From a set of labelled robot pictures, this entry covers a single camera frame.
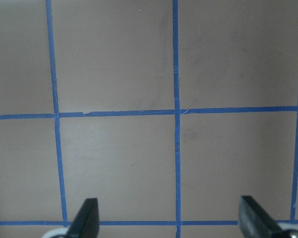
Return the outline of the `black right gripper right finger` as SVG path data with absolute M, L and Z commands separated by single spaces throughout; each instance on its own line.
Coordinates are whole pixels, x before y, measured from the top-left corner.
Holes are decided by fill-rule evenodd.
M 244 238 L 283 238 L 282 228 L 249 195 L 238 202 L 238 225 Z

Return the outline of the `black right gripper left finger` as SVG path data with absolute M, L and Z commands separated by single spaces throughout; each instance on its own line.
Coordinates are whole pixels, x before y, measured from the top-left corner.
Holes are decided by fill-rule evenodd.
M 99 233 L 97 198 L 87 198 L 67 231 L 68 238 L 96 238 Z

